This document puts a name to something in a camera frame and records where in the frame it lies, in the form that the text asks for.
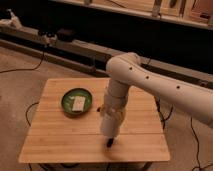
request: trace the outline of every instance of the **gray carpet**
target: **gray carpet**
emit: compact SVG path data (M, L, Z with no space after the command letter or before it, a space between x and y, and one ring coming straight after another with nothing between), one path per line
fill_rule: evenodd
M33 68L39 59L0 47L0 71L14 68ZM59 65L43 62L36 71L0 74L0 171L28 171L26 164L18 163L18 156L29 129L25 120L27 107L39 101L48 78L91 77ZM167 114L170 106L162 103L162 111ZM33 117L36 106L29 116ZM202 166L213 162L213 130L194 121L200 140L200 161ZM171 161L156 162L150 171L190 171L196 165L196 141L190 128L190 117L175 109L166 125L165 135L171 153ZM111 164L110 171L138 170L138 164ZM104 171L107 164L82 164L70 170ZM36 164L33 170L41 170Z

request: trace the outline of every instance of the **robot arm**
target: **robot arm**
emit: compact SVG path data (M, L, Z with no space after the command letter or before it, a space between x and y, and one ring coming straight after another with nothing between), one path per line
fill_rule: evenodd
M116 56L107 63L110 81L101 111L103 135L114 138L119 134L130 86L173 104L204 124L213 122L212 90L155 74L141 68L140 64L140 57L135 53Z

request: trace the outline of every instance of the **black cable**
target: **black cable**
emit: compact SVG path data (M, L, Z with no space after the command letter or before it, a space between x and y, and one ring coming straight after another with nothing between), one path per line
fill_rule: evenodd
M169 115L164 119L164 121L167 121L170 119L170 117L172 116L173 110L174 110L174 107L172 106L170 109Z
M26 121L27 121L27 123L28 123L29 126L31 126L31 123L30 123L30 121L29 121L29 119L28 119L28 112L29 112L29 110L31 109L31 107L33 107L34 105L37 105L38 103L39 103L39 102L35 102L35 103L31 104L31 105L27 108L27 110L26 110L26 112L25 112L25 118L26 118Z
M194 9L196 2L197 2L197 0L194 0L193 5L192 5L192 9Z
M53 167L53 166L51 166L50 164L43 164L43 166L44 167L46 167L46 169L48 170L52 170L52 171L54 171L55 170L55 168Z
M45 52L43 51L42 58L41 58L39 64L36 65L34 68L29 68L29 69L24 69L24 68L23 69L11 69L11 70L6 70L6 71L0 71L0 74L8 73L8 72L14 72L14 71L34 71L34 70L38 69L41 66L42 62L44 61L44 58L45 58Z
M157 111L158 111L158 113L159 113L159 115L161 117L161 122L163 124L163 129L165 129L165 127L166 127L166 121L171 118L173 110L174 110L174 107L173 106L171 107L168 116L165 118L164 114L160 110L160 108L161 108L161 106L160 106L160 99L159 100L155 100L155 103L156 103L156 106L157 106Z
M45 166L43 166L42 164L38 164L44 171L49 171Z
M213 167L213 163L211 163L211 164L209 164L209 165L203 167L202 169L207 169L207 168L209 168L209 167Z
M115 2L115 1L112 1L112 0L106 0L106 1L111 2L111 3L117 5L117 6L121 7L121 8L126 8L125 6L119 4L119 3Z
M107 164L106 171L109 171L110 163Z
M152 58L149 58L148 62L144 66L145 69L147 69L149 67L149 64L151 61L152 61Z
M33 171L31 164L28 164L30 171Z
M207 165L207 166L201 167L200 160L199 160L200 141L199 141L198 136L197 136L197 134L196 134L196 132L195 132L195 129L194 129L194 127L193 127L193 119L192 119L192 117L191 117L191 120L190 120L190 121L191 121L192 132L193 132L194 137L195 137L195 140L196 140L196 142L197 142L196 160L197 160L197 163L198 163L198 166L195 166L194 168L192 168L192 171L194 171L195 169L199 169L199 171L202 171L202 170L204 170L204 169L207 169L207 168L209 168L209 167L212 167L212 166L213 166L213 163L211 163L211 164L209 164L209 165Z
M193 134L194 134L195 140L196 140L196 142L197 142L196 160L197 160L197 163L198 163L198 166L194 167L194 168L192 169L192 171L195 170L195 168L198 168L199 170L201 170L201 165L200 165L200 160L199 160L200 142L199 142L199 139L198 139L197 134L196 134L196 132L195 132L195 130L194 130L194 127L193 127L193 119L192 119L192 117L191 117L191 128L192 128L192 132L193 132Z
M75 164L71 164L71 165L61 163L60 165L61 165L63 168L71 169L71 168L77 167L77 166L79 165L79 163L75 163Z

